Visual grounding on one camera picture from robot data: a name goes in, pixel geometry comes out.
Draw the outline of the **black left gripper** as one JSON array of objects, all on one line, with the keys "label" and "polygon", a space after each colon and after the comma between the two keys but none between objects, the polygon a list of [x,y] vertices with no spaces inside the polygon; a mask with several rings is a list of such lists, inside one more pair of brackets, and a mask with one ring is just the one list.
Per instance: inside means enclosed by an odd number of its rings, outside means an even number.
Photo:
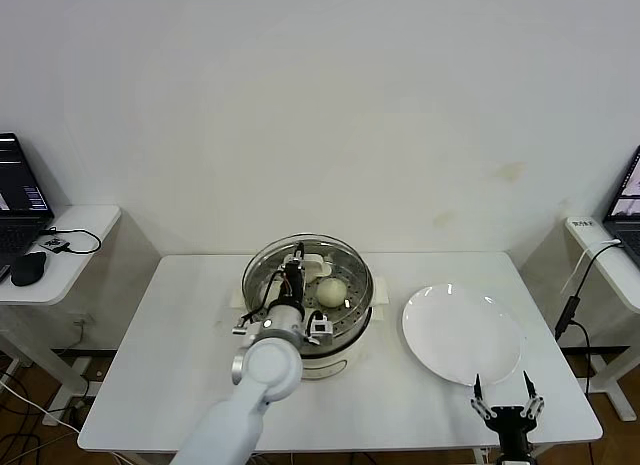
[{"label": "black left gripper", "polygon": [[305,278],[303,262],[305,246],[302,241],[296,244],[294,255],[289,254],[283,262],[283,283],[277,299],[278,305],[286,305],[298,311],[304,310]]}]

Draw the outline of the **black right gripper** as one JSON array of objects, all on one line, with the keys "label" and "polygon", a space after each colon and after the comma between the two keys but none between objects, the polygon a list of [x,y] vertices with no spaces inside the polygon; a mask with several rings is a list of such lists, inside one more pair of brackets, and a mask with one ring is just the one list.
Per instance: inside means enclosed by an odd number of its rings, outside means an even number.
[{"label": "black right gripper", "polygon": [[529,451],[531,449],[528,434],[537,427],[545,402],[536,391],[533,381],[523,371],[528,393],[528,401],[523,406],[497,406],[490,408],[484,400],[480,375],[477,374],[473,385],[471,406],[486,421],[486,426],[499,437],[502,451]]}]

